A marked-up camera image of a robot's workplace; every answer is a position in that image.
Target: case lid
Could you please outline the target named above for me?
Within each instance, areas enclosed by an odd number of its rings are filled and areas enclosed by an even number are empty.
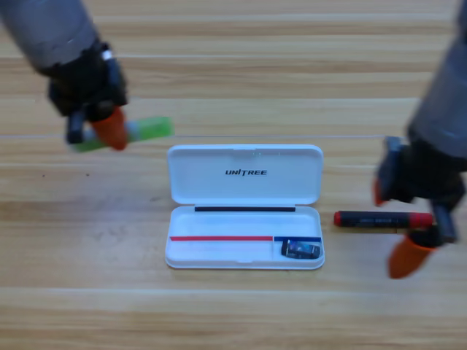
[[[168,164],[180,204],[293,206],[320,197],[323,152],[314,145],[178,145]]]

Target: blue line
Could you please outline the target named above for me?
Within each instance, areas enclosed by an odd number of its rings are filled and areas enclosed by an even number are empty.
[[[286,240],[292,240],[292,241],[300,241],[300,242],[317,242],[321,243],[321,237],[274,237],[274,242],[283,242]]]

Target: marker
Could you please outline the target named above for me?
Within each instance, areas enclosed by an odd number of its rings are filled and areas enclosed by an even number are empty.
[[[429,213],[383,211],[337,211],[334,224],[341,228],[427,228],[433,224]]]

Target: red line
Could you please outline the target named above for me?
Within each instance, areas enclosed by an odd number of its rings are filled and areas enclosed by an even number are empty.
[[[172,236],[171,241],[272,241],[272,236]]]

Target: unitree logo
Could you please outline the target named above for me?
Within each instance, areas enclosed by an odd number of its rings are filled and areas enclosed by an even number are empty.
[[[267,170],[226,170],[225,175],[267,175]]]

